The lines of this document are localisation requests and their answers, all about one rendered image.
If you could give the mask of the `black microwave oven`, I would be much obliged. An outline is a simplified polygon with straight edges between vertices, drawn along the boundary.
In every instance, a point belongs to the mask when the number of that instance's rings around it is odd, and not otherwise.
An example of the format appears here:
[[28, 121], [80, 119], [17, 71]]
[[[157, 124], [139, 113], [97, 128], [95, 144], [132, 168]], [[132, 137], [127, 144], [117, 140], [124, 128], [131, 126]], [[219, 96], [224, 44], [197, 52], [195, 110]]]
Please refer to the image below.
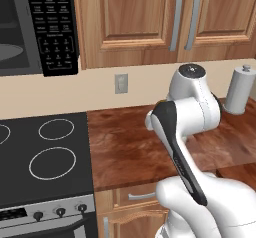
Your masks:
[[0, 77], [78, 73], [74, 0], [0, 0]]

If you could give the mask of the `silver oven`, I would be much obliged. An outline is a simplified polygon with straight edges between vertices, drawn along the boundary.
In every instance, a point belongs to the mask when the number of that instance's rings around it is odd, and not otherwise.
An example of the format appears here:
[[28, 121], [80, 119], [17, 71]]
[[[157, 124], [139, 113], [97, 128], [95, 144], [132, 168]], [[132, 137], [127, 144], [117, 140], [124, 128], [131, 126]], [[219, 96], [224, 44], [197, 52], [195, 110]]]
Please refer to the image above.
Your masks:
[[94, 196], [0, 209], [0, 238], [98, 238]]

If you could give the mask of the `grey wall socket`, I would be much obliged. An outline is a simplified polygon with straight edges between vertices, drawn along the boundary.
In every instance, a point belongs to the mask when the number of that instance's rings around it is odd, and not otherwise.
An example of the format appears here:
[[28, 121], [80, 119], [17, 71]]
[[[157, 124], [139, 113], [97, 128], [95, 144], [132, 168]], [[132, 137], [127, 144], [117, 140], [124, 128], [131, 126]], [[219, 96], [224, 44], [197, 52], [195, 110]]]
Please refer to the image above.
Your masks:
[[116, 74], [115, 75], [115, 93], [123, 94], [128, 92], [128, 75]]

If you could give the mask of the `black hob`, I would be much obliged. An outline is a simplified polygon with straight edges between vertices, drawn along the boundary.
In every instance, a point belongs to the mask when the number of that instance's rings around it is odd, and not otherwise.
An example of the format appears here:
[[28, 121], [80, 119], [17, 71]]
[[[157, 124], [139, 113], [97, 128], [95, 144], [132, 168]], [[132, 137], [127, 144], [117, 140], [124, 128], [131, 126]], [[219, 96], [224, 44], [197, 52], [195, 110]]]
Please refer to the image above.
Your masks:
[[86, 113], [0, 120], [0, 208], [92, 192]]

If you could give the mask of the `wooden drawer front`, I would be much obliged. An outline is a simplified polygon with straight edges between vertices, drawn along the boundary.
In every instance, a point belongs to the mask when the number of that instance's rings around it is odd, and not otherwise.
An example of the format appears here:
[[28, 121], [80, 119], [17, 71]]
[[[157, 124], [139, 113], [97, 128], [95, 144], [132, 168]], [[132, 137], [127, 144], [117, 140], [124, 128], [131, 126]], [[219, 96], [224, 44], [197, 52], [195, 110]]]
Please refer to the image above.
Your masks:
[[113, 192], [113, 196], [114, 196], [113, 209], [114, 210], [130, 209], [135, 207], [151, 206], [154, 204], [158, 204], [156, 196], [149, 199], [144, 199], [144, 200], [128, 200], [129, 193], [133, 195], [149, 194], [149, 193], [155, 192], [155, 189], [156, 189], [155, 183], [117, 188]]

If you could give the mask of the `wooden wall cupboard door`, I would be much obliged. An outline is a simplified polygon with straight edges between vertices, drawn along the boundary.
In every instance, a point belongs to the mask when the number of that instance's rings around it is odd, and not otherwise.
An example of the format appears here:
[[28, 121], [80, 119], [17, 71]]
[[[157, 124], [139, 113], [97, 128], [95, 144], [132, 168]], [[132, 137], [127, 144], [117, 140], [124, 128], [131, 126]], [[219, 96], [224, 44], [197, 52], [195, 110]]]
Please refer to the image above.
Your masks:
[[185, 50], [193, 0], [184, 0], [179, 62], [256, 58], [256, 0], [200, 0], [191, 50]]
[[81, 68], [168, 64], [176, 0], [75, 0]]

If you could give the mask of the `white paper towel roll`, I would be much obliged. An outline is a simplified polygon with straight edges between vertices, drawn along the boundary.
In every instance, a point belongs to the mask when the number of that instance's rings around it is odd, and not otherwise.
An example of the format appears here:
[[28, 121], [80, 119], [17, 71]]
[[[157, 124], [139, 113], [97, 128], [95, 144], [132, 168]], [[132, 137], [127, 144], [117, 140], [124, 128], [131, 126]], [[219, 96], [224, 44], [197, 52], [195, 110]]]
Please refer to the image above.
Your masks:
[[233, 115], [242, 115], [256, 78], [256, 70], [250, 65], [244, 64], [233, 71], [223, 108]]

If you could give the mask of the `wooden base cupboard door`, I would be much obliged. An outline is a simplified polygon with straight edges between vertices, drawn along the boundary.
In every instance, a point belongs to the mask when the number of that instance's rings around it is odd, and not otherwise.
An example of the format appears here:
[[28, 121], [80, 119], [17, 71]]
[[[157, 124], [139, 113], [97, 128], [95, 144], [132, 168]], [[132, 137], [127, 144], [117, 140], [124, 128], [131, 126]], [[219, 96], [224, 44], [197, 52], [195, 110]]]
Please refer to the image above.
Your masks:
[[157, 205], [99, 214], [99, 238], [104, 238], [103, 217], [108, 217], [110, 238], [155, 238], [167, 215]]

